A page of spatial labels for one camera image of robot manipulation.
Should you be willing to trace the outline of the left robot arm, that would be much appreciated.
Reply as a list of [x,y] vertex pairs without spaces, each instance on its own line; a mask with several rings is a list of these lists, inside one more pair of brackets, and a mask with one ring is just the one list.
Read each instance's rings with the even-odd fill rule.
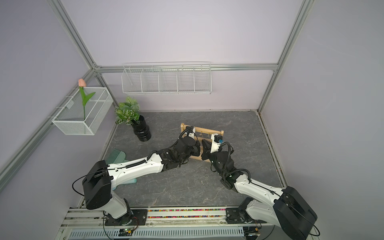
[[200,154],[200,142],[193,126],[187,127],[170,147],[152,151],[147,157],[121,164],[98,161],[88,174],[80,177],[87,210],[104,211],[113,219],[130,218],[133,213],[128,201],[119,197],[114,188],[130,180],[181,167],[190,156]]

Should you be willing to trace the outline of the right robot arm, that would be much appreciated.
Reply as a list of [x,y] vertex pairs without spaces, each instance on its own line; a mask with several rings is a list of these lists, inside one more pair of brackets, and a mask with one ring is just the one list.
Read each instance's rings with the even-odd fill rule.
[[202,159],[211,162],[221,183],[227,189],[247,196],[240,205],[247,217],[280,227],[292,240],[305,240],[311,235],[318,216],[295,188],[272,187],[252,179],[247,169],[237,169],[228,142],[203,140],[202,146]]

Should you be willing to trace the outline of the wooden jewelry display stand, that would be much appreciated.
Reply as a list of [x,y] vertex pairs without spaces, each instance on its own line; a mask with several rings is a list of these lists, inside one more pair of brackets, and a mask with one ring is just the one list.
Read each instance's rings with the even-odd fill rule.
[[194,127],[194,133],[197,135],[193,135],[195,140],[198,140],[201,144],[201,154],[197,156],[190,156],[190,159],[193,160],[199,160],[202,161],[202,154],[203,154],[203,144],[202,140],[207,140],[208,142],[212,143],[214,140],[214,135],[224,135],[224,131],[216,131],[216,130],[210,130],[210,129],[205,129],[205,128],[200,128],[200,127]]

